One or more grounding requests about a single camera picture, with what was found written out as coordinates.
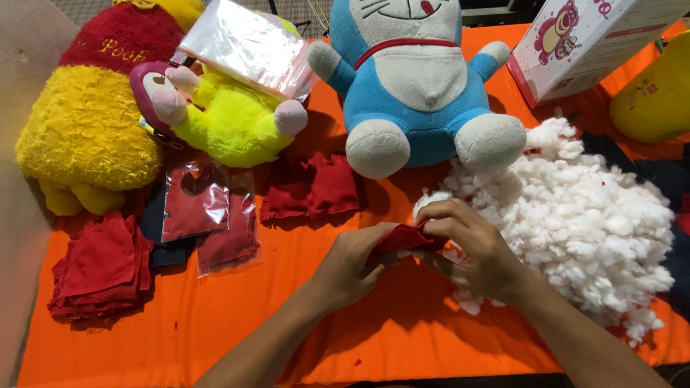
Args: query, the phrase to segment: clear plastic bag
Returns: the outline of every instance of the clear plastic bag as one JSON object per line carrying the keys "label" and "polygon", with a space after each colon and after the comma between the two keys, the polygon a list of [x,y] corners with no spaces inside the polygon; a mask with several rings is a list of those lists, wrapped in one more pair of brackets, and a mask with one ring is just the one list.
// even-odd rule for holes
{"label": "clear plastic bag", "polygon": [[161,242],[228,229],[228,172],[216,161],[195,161],[166,174]]}
{"label": "clear plastic bag", "polygon": [[231,0],[213,0],[179,47],[280,100],[304,101],[315,81],[309,42]]}
{"label": "clear plastic bag", "polygon": [[254,177],[250,172],[230,177],[229,229],[197,238],[197,275],[231,273],[264,261],[259,241],[259,222],[254,201]]}

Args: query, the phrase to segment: checkered floor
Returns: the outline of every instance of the checkered floor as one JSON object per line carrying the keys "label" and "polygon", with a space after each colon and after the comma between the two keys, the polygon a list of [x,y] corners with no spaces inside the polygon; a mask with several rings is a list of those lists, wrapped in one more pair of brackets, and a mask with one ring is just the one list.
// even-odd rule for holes
{"label": "checkered floor", "polygon": [[[202,1],[206,4],[210,2],[210,0]],[[79,27],[82,27],[98,12],[112,4],[112,0],[52,0],[52,2]],[[251,10],[270,12],[268,0],[235,0],[235,2]],[[326,28],[322,27],[309,2],[314,6]],[[293,23],[311,21],[307,26],[298,28],[303,37],[320,38],[324,36],[325,30],[328,28],[327,16],[331,13],[333,0],[275,0],[275,3],[278,8],[278,16],[283,19]]]}

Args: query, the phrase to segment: white cotton stuffing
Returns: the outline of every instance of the white cotton stuffing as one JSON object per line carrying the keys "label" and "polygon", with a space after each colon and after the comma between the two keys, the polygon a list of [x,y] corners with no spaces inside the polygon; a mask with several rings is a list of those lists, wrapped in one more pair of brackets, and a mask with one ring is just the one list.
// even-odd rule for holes
{"label": "white cotton stuffing", "polygon": [[[664,326],[649,303],[673,284],[660,262],[671,249],[674,215],[658,188],[609,170],[601,155],[584,155],[574,135],[567,120],[546,120],[527,136],[527,149],[540,153],[491,175],[474,175],[453,159],[441,190],[425,193],[415,214],[451,193],[471,199],[525,264],[595,322],[622,324],[635,347],[648,330]],[[480,312],[483,299],[460,290],[454,298],[467,312]]]}

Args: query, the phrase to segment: yellow fuzzy plush toy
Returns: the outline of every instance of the yellow fuzzy plush toy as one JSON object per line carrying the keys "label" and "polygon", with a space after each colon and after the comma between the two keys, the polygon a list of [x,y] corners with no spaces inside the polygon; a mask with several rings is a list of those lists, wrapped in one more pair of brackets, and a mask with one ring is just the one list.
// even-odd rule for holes
{"label": "yellow fuzzy plush toy", "polygon": [[[290,22],[262,16],[299,36]],[[226,166],[248,168],[268,162],[306,126],[307,113],[298,101],[281,103],[212,68],[204,66],[201,77],[186,67],[170,68],[166,77],[204,111],[187,105],[176,90],[162,88],[152,97],[158,118],[180,139]]]}
{"label": "yellow fuzzy plush toy", "polygon": [[160,144],[139,126],[128,75],[168,61],[203,10],[200,0],[114,0],[79,31],[15,146],[53,213],[103,215],[155,179]]}

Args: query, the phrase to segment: doraemon white belly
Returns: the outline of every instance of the doraemon white belly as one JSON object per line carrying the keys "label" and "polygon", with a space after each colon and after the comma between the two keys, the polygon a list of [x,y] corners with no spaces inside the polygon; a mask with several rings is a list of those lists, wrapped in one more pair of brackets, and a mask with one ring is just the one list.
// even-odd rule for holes
{"label": "doraemon white belly", "polygon": [[467,86],[467,63],[459,47],[396,46],[373,58],[384,89],[418,111],[445,108]]}

